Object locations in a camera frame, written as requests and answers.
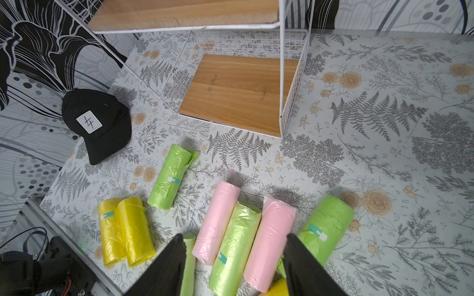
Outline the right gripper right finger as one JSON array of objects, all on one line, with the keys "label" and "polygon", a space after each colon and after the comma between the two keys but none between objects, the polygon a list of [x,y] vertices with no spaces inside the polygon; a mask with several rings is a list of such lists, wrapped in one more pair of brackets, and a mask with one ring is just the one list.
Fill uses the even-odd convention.
[{"label": "right gripper right finger", "polygon": [[283,265],[290,296],[346,296],[295,234],[286,238]]}]

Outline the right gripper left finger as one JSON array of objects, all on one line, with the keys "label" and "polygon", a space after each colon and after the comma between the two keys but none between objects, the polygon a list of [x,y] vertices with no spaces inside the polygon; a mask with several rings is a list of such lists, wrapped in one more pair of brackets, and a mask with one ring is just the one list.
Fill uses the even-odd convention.
[{"label": "right gripper left finger", "polygon": [[178,296],[186,262],[182,234],[175,235],[125,296]]}]

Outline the pink trash bag roll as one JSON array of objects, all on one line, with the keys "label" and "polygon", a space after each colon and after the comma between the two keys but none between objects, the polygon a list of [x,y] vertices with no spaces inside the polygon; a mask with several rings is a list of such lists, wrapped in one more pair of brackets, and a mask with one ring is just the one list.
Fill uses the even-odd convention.
[{"label": "pink trash bag roll", "polygon": [[262,220],[244,269],[245,281],[266,293],[297,217],[297,208],[270,196],[264,197]]},{"label": "pink trash bag roll", "polygon": [[241,189],[219,181],[196,239],[192,254],[201,263],[214,264]]}]

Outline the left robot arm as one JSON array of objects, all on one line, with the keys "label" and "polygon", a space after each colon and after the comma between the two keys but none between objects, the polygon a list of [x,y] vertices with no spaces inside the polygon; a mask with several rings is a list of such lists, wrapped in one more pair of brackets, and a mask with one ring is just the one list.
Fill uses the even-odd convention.
[{"label": "left robot arm", "polygon": [[1,254],[2,296],[90,296],[97,277],[59,236],[40,259],[23,252]]}]

